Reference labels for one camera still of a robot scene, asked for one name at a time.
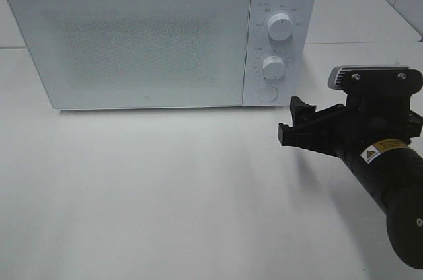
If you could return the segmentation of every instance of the warning label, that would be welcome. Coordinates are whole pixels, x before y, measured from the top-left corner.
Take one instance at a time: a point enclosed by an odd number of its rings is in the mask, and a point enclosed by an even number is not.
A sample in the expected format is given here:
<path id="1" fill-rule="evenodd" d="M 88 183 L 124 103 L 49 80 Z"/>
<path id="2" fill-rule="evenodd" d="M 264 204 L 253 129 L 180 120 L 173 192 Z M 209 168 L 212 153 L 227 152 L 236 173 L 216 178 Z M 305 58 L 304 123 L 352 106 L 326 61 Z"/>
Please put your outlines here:
<path id="1" fill-rule="evenodd" d="M 366 161 L 367 163 L 371 163 L 382 153 L 398 148 L 408 148 L 408 145 L 398 139 L 384 139 L 364 149 L 364 151 L 361 153 L 361 156 L 364 161 Z"/>

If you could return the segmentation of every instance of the white microwave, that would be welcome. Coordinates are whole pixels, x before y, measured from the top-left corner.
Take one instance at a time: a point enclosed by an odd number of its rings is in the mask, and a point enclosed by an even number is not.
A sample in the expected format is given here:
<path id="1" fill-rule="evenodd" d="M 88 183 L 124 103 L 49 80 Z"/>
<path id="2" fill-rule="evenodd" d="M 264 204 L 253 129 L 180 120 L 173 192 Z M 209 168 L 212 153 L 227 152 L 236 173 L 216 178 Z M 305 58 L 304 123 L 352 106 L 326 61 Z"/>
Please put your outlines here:
<path id="1" fill-rule="evenodd" d="M 314 0 L 7 0 L 62 110 L 286 105 Z"/>

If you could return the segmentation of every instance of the white knob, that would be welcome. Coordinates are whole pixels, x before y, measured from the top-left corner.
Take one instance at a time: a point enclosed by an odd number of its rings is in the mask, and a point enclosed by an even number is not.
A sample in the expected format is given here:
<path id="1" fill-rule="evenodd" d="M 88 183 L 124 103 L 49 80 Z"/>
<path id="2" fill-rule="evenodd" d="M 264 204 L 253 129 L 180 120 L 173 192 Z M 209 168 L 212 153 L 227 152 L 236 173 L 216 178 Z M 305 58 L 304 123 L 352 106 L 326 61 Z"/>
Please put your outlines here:
<path id="1" fill-rule="evenodd" d="M 267 29 L 271 39 L 283 41 L 292 35 L 293 19 L 285 13 L 271 16 L 267 22 Z"/>
<path id="2" fill-rule="evenodd" d="M 263 76 L 268 80 L 280 79 L 286 71 L 285 61 L 278 56 L 267 57 L 262 64 Z"/>

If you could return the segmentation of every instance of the control knob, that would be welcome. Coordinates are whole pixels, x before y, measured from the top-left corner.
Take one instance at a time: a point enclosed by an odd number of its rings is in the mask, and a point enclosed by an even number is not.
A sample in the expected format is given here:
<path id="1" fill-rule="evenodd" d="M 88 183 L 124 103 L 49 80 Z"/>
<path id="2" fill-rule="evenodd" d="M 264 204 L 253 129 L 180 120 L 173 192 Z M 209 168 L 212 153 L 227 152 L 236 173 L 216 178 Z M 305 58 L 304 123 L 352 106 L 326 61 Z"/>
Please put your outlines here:
<path id="1" fill-rule="evenodd" d="M 286 13 L 278 13 L 267 21 L 267 30 L 271 39 L 284 41 L 292 35 L 293 19 Z"/>
<path id="2" fill-rule="evenodd" d="M 276 55 L 267 57 L 262 64 L 264 78 L 268 80 L 280 79 L 284 76 L 286 65 L 284 59 Z"/>

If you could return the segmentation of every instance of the white tabletop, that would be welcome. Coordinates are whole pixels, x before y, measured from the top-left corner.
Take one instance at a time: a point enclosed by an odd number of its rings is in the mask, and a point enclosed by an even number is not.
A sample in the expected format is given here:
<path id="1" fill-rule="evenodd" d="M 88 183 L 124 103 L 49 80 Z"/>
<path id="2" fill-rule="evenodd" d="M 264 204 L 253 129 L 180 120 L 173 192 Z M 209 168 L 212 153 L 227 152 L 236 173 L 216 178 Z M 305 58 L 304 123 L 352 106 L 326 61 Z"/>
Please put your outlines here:
<path id="1" fill-rule="evenodd" d="M 386 0 L 316 0 L 308 44 L 419 41 L 420 35 Z M 0 0 L 0 48 L 24 42 L 5 0 Z"/>
<path id="2" fill-rule="evenodd" d="M 420 68 L 423 44 L 303 58 L 297 93 L 323 109 L 345 100 L 326 86 L 335 65 Z M 58 112 L 25 49 L 0 50 L 0 68 L 2 279 L 421 277 L 339 159 L 281 147 L 287 108 Z"/>

